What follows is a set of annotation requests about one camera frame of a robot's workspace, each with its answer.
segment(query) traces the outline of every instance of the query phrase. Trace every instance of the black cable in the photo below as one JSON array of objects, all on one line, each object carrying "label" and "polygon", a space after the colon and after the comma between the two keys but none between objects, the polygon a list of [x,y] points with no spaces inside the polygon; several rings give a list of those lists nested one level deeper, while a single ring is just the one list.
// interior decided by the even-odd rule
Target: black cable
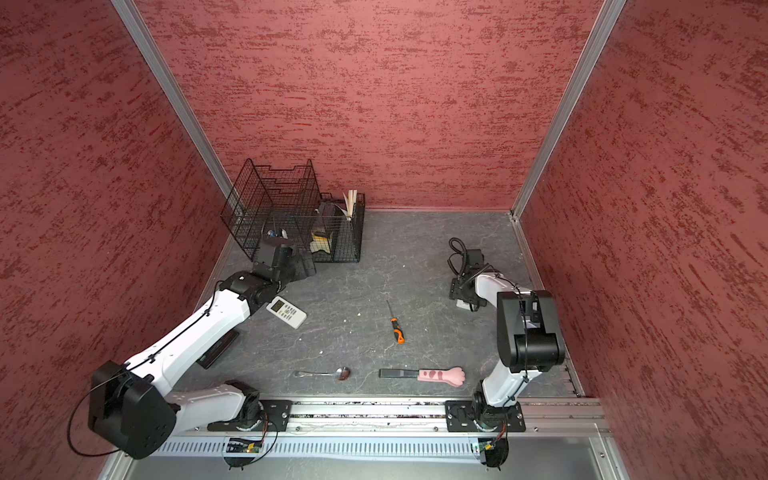
[{"label": "black cable", "polygon": [[[456,237],[451,237],[450,240],[448,240],[448,246],[451,247],[451,250],[453,250],[454,253],[451,253],[451,256],[448,257],[448,266],[451,267],[451,271],[454,275],[461,276],[460,272],[463,272],[464,269],[467,267],[467,262],[469,261],[468,255],[467,255],[467,246],[464,245],[464,242],[462,242],[461,239]],[[451,258],[453,258],[454,255],[461,255],[462,256],[462,268],[461,270],[457,270],[453,263],[451,263]]]},{"label": "black cable", "polygon": [[181,332],[180,332],[178,335],[176,335],[174,338],[172,338],[172,339],[168,340],[168,341],[165,343],[165,345],[163,345],[162,347],[160,347],[159,349],[157,349],[157,351],[156,351],[156,352],[154,352],[154,353],[151,353],[149,356],[147,356],[147,358],[146,358],[146,359],[144,359],[144,360],[142,360],[141,362],[139,362],[139,363],[138,363],[138,365],[136,365],[136,366],[133,366],[133,367],[131,367],[130,369],[127,369],[127,370],[125,370],[124,372],[120,372],[120,373],[118,373],[117,375],[114,375],[114,376],[112,376],[112,377],[110,377],[110,378],[106,379],[105,381],[103,381],[103,382],[99,383],[99,384],[98,384],[98,385],[96,385],[95,387],[93,387],[93,388],[91,388],[90,390],[88,390],[88,393],[86,393],[86,394],[85,394],[85,396],[83,396],[83,398],[81,398],[81,399],[80,399],[80,401],[79,401],[79,402],[77,402],[77,403],[74,405],[74,408],[72,409],[72,413],[69,415],[69,420],[67,421],[67,444],[69,445],[69,449],[70,449],[70,450],[72,450],[72,451],[73,451],[73,452],[74,452],[76,455],[79,455],[79,456],[81,456],[81,457],[87,457],[87,458],[92,458],[92,457],[104,457],[104,456],[106,456],[106,455],[112,455],[113,453],[117,453],[117,452],[119,452],[119,451],[120,451],[120,449],[115,449],[115,450],[112,450],[111,452],[103,452],[103,453],[83,453],[83,452],[81,452],[80,450],[77,450],[77,449],[75,448],[75,446],[74,446],[74,443],[72,443],[72,422],[74,421],[74,414],[75,414],[75,413],[77,413],[77,411],[78,411],[78,409],[80,408],[80,405],[83,403],[83,401],[84,401],[86,398],[88,398],[88,397],[89,397],[89,395],[90,395],[90,394],[92,394],[92,393],[93,393],[93,392],[94,392],[96,389],[98,389],[99,387],[101,387],[101,386],[103,386],[103,385],[106,385],[107,383],[111,382],[111,381],[112,381],[112,380],[114,380],[114,379],[117,379],[117,378],[120,378],[120,377],[121,377],[121,376],[123,376],[123,375],[126,375],[127,373],[129,373],[129,372],[131,372],[131,371],[133,371],[133,370],[135,370],[135,369],[139,368],[140,366],[144,365],[144,364],[145,364],[145,363],[147,363],[147,362],[149,362],[149,363],[152,363],[152,362],[154,362],[154,358],[155,358],[155,356],[157,356],[157,354],[158,354],[158,353],[160,353],[161,351],[163,351],[163,349],[164,349],[165,347],[169,346],[171,342],[173,342],[175,339],[179,338],[179,336],[181,336],[181,334],[182,334],[182,333],[184,333],[184,332],[186,332],[187,330],[189,330],[190,328],[192,328],[192,326],[193,326],[195,323],[197,323],[197,322],[198,322],[198,321],[199,321],[201,318],[203,318],[204,316],[209,316],[209,315],[210,315],[210,309],[212,309],[212,308],[214,307],[214,300],[216,299],[216,292],[218,291],[219,285],[220,285],[220,284],[222,284],[222,283],[223,283],[223,280],[219,280],[218,282],[216,282],[216,286],[214,287],[214,294],[213,294],[213,295],[211,296],[211,298],[210,298],[210,305],[208,306],[208,308],[206,308],[206,309],[203,311],[203,313],[201,313],[201,315],[200,315],[199,317],[197,317],[197,318],[194,320],[194,322],[192,322],[192,323],[191,323],[189,326],[187,326],[187,328],[185,328],[184,330],[182,330],[182,331],[181,331]]},{"label": "black cable", "polygon": [[251,464],[253,464],[253,463],[256,463],[256,462],[258,462],[259,460],[261,460],[262,458],[266,457],[266,455],[267,455],[269,452],[272,452],[272,449],[273,449],[273,448],[275,448],[275,444],[277,443],[277,435],[280,433],[280,430],[278,430],[278,429],[277,429],[277,425],[275,425],[275,424],[274,424],[273,422],[271,422],[271,421],[267,422],[267,425],[266,425],[266,428],[267,428],[267,430],[269,430],[269,428],[270,428],[270,425],[272,425],[273,427],[275,427],[275,441],[274,441],[274,442],[272,442],[272,445],[270,445],[269,449],[268,449],[266,452],[264,452],[264,455],[261,455],[259,458],[257,458],[256,460],[253,460],[253,461],[252,461],[251,463],[249,463],[248,465],[251,465]]},{"label": "black cable", "polygon": [[[248,462],[248,463],[243,463],[242,465],[237,465],[237,466],[239,466],[239,467],[240,467],[240,469],[242,469],[243,467],[245,467],[245,466],[248,466],[248,465],[253,465],[254,463],[256,463],[256,462],[258,462],[259,460],[261,460],[262,458],[266,457],[266,456],[267,456],[267,454],[269,454],[270,452],[272,452],[272,449],[273,449],[273,448],[275,448],[275,444],[277,443],[277,436],[278,436],[278,434],[280,433],[280,430],[278,430],[278,429],[277,429],[277,425],[275,425],[273,422],[271,422],[271,421],[267,420],[267,425],[266,425],[267,429],[269,429],[270,425],[272,425],[273,427],[275,427],[275,440],[274,440],[274,442],[272,442],[272,445],[270,445],[270,447],[267,449],[267,451],[266,451],[266,452],[264,452],[264,453],[263,453],[263,455],[261,455],[260,457],[254,457],[254,458],[253,458],[253,459],[251,459],[251,461],[250,461],[250,462]],[[261,439],[261,446],[262,446],[262,447],[264,447],[264,437],[262,437],[262,439]]]}]

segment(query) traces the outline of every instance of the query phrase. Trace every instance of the wire basket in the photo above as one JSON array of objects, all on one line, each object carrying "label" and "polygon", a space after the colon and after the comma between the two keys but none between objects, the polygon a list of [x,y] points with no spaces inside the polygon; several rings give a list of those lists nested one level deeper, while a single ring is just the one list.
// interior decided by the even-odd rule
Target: wire basket
[{"label": "wire basket", "polygon": [[320,192],[312,161],[290,169],[254,165],[246,160],[221,220],[248,258],[253,261],[265,235],[293,240],[308,251],[320,207]]},{"label": "wire basket", "polygon": [[321,194],[312,161],[290,169],[246,160],[221,220],[243,252],[254,261],[265,235],[293,240],[299,252],[317,263],[359,262],[366,196],[358,194],[351,216],[344,200]]},{"label": "wire basket", "polygon": [[344,200],[321,194],[308,245],[316,263],[359,262],[362,252],[362,222],[366,215],[366,196],[357,194],[351,217],[345,215]]}]

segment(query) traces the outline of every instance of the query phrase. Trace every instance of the floor surface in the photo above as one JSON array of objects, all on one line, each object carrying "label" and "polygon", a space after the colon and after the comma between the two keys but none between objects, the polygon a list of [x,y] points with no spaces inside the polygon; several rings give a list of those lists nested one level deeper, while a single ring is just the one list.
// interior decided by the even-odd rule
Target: floor surface
[{"label": "floor surface", "polygon": [[[193,365],[176,389],[203,389],[239,379],[265,396],[470,396],[498,360],[496,311],[489,306],[471,313],[449,300],[450,237],[461,238],[468,248],[481,248],[486,262],[510,280],[530,286],[506,214],[368,211],[359,263],[318,263],[315,276],[291,283],[281,293],[307,313],[299,329],[261,309],[237,327],[240,336],[210,369]],[[222,277],[250,266],[236,248]],[[387,300],[405,333],[403,345],[395,343]],[[340,366],[353,372],[345,382],[293,377],[298,369],[332,372]],[[459,388],[378,377],[380,368],[453,366],[466,373]],[[560,367],[532,380],[522,396],[574,393]]]}]

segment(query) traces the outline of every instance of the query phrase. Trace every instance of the white remote control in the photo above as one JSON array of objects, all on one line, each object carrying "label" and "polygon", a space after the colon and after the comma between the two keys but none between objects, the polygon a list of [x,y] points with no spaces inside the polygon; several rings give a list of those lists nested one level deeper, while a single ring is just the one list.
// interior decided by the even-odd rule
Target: white remote control
[{"label": "white remote control", "polygon": [[269,305],[266,306],[266,309],[295,329],[299,328],[301,322],[306,320],[306,313],[288,303],[288,300],[285,300],[281,296],[276,296]]}]

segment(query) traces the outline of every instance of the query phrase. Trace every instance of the metal spoon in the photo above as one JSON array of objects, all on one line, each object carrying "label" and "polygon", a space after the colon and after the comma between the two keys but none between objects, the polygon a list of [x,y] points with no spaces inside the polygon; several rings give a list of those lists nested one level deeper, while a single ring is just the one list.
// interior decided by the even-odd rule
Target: metal spoon
[{"label": "metal spoon", "polygon": [[349,378],[349,376],[352,374],[352,370],[349,369],[349,367],[341,367],[340,369],[336,370],[333,373],[321,373],[321,372],[303,372],[301,370],[297,370],[293,372],[293,376],[332,376],[334,379],[339,381],[344,381]]}]

